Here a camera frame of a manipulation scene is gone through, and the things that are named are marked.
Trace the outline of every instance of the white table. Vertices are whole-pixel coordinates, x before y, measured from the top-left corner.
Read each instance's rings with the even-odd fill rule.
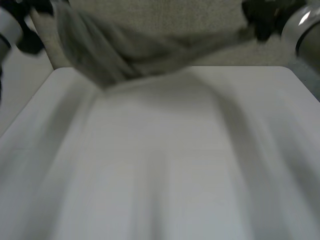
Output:
[[[1,239],[319,239],[319,120],[283,67],[58,69],[0,138]]]

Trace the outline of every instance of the gray cloth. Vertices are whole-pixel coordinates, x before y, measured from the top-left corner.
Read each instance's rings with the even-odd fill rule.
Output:
[[[65,3],[55,4],[54,9],[65,56],[102,89],[136,78],[170,73],[215,51],[254,39],[251,28],[152,36],[101,21]]]

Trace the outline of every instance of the beige wall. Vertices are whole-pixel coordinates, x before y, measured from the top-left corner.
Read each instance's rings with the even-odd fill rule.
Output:
[[[152,34],[217,31],[245,25],[242,0],[70,0],[74,8],[104,20],[129,25]],[[55,68],[69,66],[63,56],[54,21],[33,15]],[[285,65],[290,56],[275,37],[266,45],[250,43],[206,57],[196,65]]]

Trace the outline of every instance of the white surface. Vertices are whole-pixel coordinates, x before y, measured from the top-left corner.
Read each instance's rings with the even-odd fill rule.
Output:
[[[30,19],[27,24],[34,29]],[[0,136],[53,72],[47,53],[31,56],[21,53],[16,46],[2,65],[2,101],[0,106]]]
[[[104,94],[58,69],[0,138],[1,239],[319,239],[305,175],[319,179],[319,119],[282,67],[192,67]]]

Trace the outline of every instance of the white wall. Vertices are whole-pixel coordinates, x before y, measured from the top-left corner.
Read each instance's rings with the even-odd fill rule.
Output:
[[[35,29],[30,19],[27,23]],[[45,51],[38,56],[31,56],[21,53],[15,46],[3,63],[2,70],[0,136],[52,73],[53,68]]]

